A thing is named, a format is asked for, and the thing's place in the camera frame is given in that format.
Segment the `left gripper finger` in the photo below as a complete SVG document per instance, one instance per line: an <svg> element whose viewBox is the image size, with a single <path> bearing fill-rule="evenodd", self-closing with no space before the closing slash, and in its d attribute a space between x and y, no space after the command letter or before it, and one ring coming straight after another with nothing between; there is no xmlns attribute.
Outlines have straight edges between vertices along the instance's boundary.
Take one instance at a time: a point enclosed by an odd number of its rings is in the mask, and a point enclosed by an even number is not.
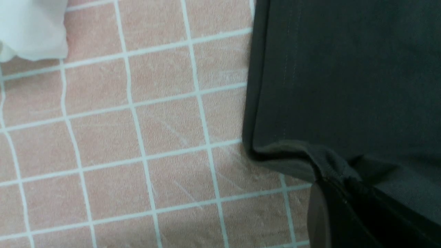
<svg viewBox="0 0 441 248"><path fill-rule="evenodd" d="M440 225L376 188L323 178L310 190L312 248L439 248Z"/></svg>

